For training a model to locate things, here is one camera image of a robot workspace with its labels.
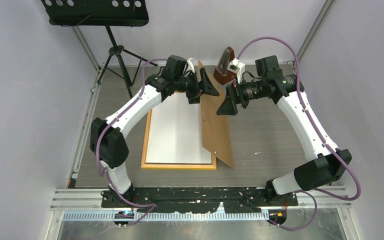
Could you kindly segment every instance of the music stand tripod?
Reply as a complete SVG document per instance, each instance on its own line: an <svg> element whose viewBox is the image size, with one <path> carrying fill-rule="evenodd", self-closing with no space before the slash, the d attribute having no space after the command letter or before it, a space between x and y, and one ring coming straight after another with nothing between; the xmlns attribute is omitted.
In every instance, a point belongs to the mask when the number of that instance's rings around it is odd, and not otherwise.
<svg viewBox="0 0 384 240"><path fill-rule="evenodd" d="M77 26L105 26L112 47L109 49L109 56L103 68L99 68L102 73L99 76L98 84L101 84L102 77L108 69L120 78L124 79L128 95L132 98L130 87L133 86L138 75L142 61L145 58L128 51L122 45L117 45L110 26L142 27L149 22L149 16L145 0L41 0L49 15L49 23L63 27ZM126 65L121 53L125 52L139 59L139 65L133 77L133 81L127 72ZM108 64L113 56L116 56L120 64L122 76L108 68Z"/></svg>
<svg viewBox="0 0 384 240"><path fill-rule="evenodd" d="M131 51L126 50L123 45L117 45L116 40L114 39L114 35L113 35L113 32L111 31L110 26L105 26L105 28L106 28L106 31L108 33L109 39L111 40L112 47L108 51L108 54L109 54L108 58L106 60L105 65L103 66L103 68L101 70L102 73L99 76L99 79L98 79L97 83L101 84L101 79L104 76L105 71L108 69L110 72L112 72L115 75L119 76L120 78L124 79L126 87L127 87L128 95L130 96L130 98L133 98L132 91L130 90L130 87L132 87L133 84L135 84L136 76L138 75L138 71L139 71L139 68L141 67L142 61L147 62L148 60L143 58L143 57L141 57L141 56L139 56L139 55L137 55L137 54L134 54ZM139 64L137 65L136 72L134 73L133 81L131 81L129 73L127 72L126 65L125 65L125 63L123 61L123 58L121 56L122 52L130 54L133 57L139 59ZM113 56L117 57L118 63L120 64L121 73L123 74L124 77L121 76L120 74L116 73L115 71L111 70L111 68L108 68L108 64L110 63L110 60L111 60L111 58ZM150 64L152 64L152 65L154 65L156 67L158 66L157 64L155 64L153 62L151 62Z"/></svg>

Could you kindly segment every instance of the white board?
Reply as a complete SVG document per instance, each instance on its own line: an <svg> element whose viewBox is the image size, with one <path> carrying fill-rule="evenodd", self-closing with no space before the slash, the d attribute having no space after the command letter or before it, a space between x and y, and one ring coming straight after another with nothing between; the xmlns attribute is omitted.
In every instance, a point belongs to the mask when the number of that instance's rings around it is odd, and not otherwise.
<svg viewBox="0 0 384 240"><path fill-rule="evenodd" d="M211 164L203 148L201 108L175 93L152 109L146 150L147 164Z"/></svg>

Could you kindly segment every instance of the tripod leg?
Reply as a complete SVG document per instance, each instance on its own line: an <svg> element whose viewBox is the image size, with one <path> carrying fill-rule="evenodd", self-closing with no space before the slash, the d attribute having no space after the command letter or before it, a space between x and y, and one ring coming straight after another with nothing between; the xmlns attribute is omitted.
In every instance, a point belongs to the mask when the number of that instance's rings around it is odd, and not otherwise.
<svg viewBox="0 0 384 240"><path fill-rule="evenodd" d="M142 60L142 61L144 61L144 62L148 62L147 59L145 59L145 58L143 58L143 57L141 57L141 56L139 56L139 55L137 55L137 54L134 54L133 52L128 51L128 50L126 50L126 49L123 49L123 52L126 52L127 54L130 54L130 55L132 55L133 57L138 58L138 59L140 59L140 60ZM158 64L156 64L156 63L150 62L149 64L154 65L155 67L158 67Z"/></svg>
<svg viewBox="0 0 384 240"><path fill-rule="evenodd" d="M111 70L111 68L107 68L107 69L108 69L108 71L110 71L111 73L113 73L113 74L119 76L119 77L122 78L122 79L125 79L122 75L120 75L120 74L116 73L115 71Z"/></svg>
<svg viewBox="0 0 384 240"><path fill-rule="evenodd" d="M125 63L123 62L122 56L119 54L117 55L118 63L120 64L121 72L123 73L124 81L126 83L128 95L130 98L133 98L132 91L130 90L130 86L132 85L132 82L130 81L129 73L127 72L127 68Z"/></svg>
<svg viewBox="0 0 384 240"><path fill-rule="evenodd" d="M111 60L112 56L113 55L109 55L108 56L108 59L106 60L106 63L105 63L105 65L102 68L102 73L99 76L99 79L98 79L98 82L97 82L98 84L101 84L102 77L104 76L105 70L107 70L108 64L110 63L110 60Z"/></svg>
<svg viewBox="0 0 384 240"><path fill-rule="evenodd" d="M138 75L139 68L141 67L142 59L139 61L139 64L137 65L136 72L134 73L133 81L131 82L131 85L135 84L136 76Z"/></svg>
<svg viewBox="0 0 384 240"><path fill-rule="evenodd" d="M109 40L111 40L112 46L117 47L116 39L114 38L113 31L111 31L110 26L105 26L106 32L108 33Z"/></svg>

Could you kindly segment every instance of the brown cardboard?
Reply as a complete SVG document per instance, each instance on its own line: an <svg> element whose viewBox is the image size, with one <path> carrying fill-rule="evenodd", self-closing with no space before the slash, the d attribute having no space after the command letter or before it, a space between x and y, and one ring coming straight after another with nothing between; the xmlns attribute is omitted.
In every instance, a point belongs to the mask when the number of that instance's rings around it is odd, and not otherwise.
<svg viewBox="0 0 384 240"><path fill-rule="evenodd" d="M201 62L198 63L199 69L203 68ZM202 146L210 153L223 161L225 164L234 167L229 120L227 116L217 116L216 111L225 99L225 91L219 88L219 84L212 74L205 70L212 85L220 93L220 96L210 96L203 94L200 96L201 107L201 131Z"/></svg>

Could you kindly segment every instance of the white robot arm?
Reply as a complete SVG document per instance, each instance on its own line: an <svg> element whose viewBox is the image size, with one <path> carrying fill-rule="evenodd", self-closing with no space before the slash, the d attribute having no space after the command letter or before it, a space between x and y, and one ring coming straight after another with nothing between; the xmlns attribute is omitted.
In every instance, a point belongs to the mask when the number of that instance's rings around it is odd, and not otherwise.
<svg viewBox="0 0 384 240"><path fill-rule="evenodd" d="M277 196L298 190L312 190L339 180L345 167L325 147L303 111L297 93L296 76L294 74L283 76L275 55L256 60L255 66L259 78L246 82L241 79L245 68L243 63L237 59L230 62L229 69L237 70L237 79L226 87L226 98L217 110L217 114L236 115L238 114L237 104L246 108L250 100L264 97L272 99L290 121L307 160L307 163L295 168L292 172L267 181L265 188L267 199L270 201ZM326 144L349 164L352 158L350 152L347 149L340 150L323 129L315 117L302 84L300 91L306 109L313 116L315 125L326 139Z"/></svg>
<svg viewBox="0 0 384 240"><path fill-rule="evenodd" d="M108 131L104 133L99 147L99 158L101 160L100 163L108 171L113 183L112 187L116 188L122 195L126 194L129 189L133 189L125 163L129 154L125 138L133 126L152 108L163 102L174 92L186 93L189 104L200 103L200 96L202 94L220 95L211 84L205 70L203 68L199 71L195 70L193 61L193 58L186 60L179 56L170 56L161 75L153 74L147 78L141 96L139 91L122 108L105 118L105 120L96 118L92 122L90 149L96 154L96 145L103 129L108 126L108 123L117 119ZM200 74L201 81L199 82L197 74ZM120 113L126 110L134 101L137 102L118 118Z"/></svg>

